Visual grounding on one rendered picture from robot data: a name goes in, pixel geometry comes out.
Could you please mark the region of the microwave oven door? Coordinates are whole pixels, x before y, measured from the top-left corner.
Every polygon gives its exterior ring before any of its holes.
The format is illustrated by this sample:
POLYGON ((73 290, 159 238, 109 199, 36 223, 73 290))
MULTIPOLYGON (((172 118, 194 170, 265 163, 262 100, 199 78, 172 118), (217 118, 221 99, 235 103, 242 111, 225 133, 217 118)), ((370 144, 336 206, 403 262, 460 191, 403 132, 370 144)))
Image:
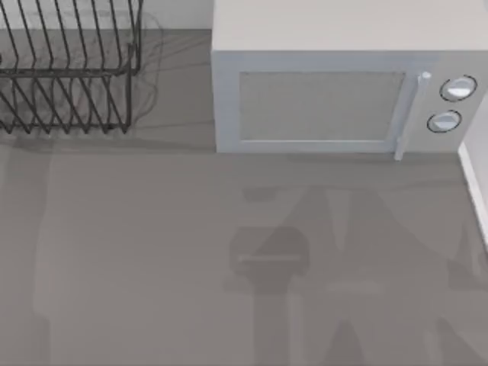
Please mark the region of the microwave oven door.
POLYGON ((408 51, 211 54, 220 153, 391 153, 436 57, 408 51))

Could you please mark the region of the pale microwave oven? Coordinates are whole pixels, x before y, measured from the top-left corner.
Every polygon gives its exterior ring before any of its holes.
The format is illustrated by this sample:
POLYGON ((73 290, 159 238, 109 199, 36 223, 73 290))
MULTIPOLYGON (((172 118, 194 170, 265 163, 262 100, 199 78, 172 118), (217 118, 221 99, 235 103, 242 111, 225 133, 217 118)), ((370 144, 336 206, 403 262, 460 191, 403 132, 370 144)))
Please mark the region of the pale microwave oven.
POLYGON ((408 153, 455 153, 488 92, 488 0, 214 0, 211 54, 224 51, 408 51, 436 57, 408 153), (470 75, 477 90, 445 101, 440 87, 470 75), (448 133, 427 121, 462 115, 448 133))

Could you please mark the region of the small microwave knob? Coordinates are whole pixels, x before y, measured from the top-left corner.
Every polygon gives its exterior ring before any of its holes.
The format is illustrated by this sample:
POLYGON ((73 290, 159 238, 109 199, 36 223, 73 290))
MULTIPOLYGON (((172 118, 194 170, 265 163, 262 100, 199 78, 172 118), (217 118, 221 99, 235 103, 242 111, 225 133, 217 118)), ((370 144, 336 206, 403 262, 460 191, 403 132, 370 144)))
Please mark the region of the small microwave knob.
POLYGON ((455 130, 462 122, 462 115, 453 110, 433 114, 427 121, 428 129, 433 133, 448 133, 455 130))

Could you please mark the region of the large microwave knob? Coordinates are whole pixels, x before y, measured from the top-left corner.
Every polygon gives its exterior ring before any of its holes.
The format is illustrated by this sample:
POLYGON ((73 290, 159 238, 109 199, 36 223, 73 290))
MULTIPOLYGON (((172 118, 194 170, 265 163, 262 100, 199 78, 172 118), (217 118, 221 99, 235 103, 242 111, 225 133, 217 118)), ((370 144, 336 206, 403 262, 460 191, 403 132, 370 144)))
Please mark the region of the large microwave knob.
POLYGON ((477 80, 470 75, 449 79, 440 87, 440 96, 449 102, 463 101, 477 90, 477 80))

